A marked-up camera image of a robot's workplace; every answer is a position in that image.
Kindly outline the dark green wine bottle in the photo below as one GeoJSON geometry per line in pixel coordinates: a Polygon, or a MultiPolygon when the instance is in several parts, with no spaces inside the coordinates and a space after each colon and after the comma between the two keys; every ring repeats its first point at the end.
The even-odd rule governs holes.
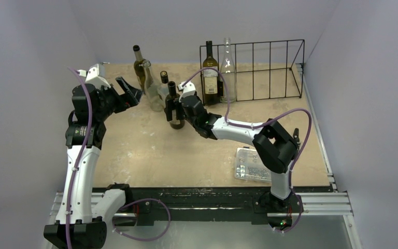
{"type": "Polygon", "coordinates": [[[212,41],[206,41],[206,59],[202,63],[203,68],[210,67],[212,70],[203,70],[204,101],[206,105],[214,105],[220,102],[218,73],[218,62],[213,56],[212,41]]]}

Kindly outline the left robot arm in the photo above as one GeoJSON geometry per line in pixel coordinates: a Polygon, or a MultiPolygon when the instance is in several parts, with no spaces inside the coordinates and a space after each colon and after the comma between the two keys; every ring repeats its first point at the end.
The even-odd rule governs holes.
{"type": "Polygon", "coordinates": [[[114,214],[128,212],[134,198],[128,184],[109,185],[98,202],[92,201],[94,173],[106,133],[105,120],[137,106],[143,92],[123,77],[113,86],[80,84],[72,90],[74,110],[65,132],[67,173],[63,199],[54,223],[45,225],[44,238],[57,248],[102,248],[114,214]]]}

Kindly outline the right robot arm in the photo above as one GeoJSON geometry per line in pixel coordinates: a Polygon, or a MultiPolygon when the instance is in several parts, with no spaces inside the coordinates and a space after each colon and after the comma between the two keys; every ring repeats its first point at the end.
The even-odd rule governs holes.
{"type": "Polygon", "coordinates": [[[291,186],[291,171],[308,138],[300,141],[299,130],[290,135],[277,118],[266,123],[246,123],[229,120],[226,116],[209,113],[195,95],[168,97],[165,109],[167,121],[186,120],[206,139],[231,140],[254,146],[263,165],[271,172],[271,190],[267,204],[276,211],[290,207],[295,192],[291,186]]]}

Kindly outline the dark green bottle white label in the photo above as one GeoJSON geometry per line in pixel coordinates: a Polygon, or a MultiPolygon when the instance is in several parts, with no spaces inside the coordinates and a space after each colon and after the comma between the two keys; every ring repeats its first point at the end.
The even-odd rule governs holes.
{"type": "MultiPolygon", "coordinates": [[[[180,95],[177,93],[176,91],[176,84],[174,81],[169,81],[168,84],[168,89],[169,89],[169,96],[167,96],[166,99],[173,99],[173,100],[179,100],[180,95]]],[[[184,121],[185,120],[176,120],[175,117],[175,110],[173,111],[173,120],[172,121],[168,121],[169,125],[171,128],[175,129],[175,130],[179,130],[181,128],[184,127],[184,121]]]]}

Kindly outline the clear slender glass bottle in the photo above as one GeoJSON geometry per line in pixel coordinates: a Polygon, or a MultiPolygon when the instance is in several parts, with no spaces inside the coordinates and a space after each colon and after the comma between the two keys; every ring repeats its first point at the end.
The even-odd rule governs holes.
{"type": "Polygon", "coordinates": [[[224,38],[223,44],[223,59],[220,66],[220,72],[222,74],[221,81],[223,83],[222,99],[233,103],[236,101],[237,96],[237,76],[235,63],[232,57],[231,39],[229,37],[224,38]]]}

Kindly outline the clear bottle black cap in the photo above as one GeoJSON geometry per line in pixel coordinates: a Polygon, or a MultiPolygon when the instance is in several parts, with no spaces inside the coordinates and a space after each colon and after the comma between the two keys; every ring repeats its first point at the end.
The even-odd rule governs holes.
{"type": "Polygon", "coordinates": [[[169,89],[168,89],[168,73],[167,71],[160,72],[161,84],[158,87],[158,95],[161,100],[161,104],[163,108],[166,107],[166,98],[169,96],[169,89]]]}

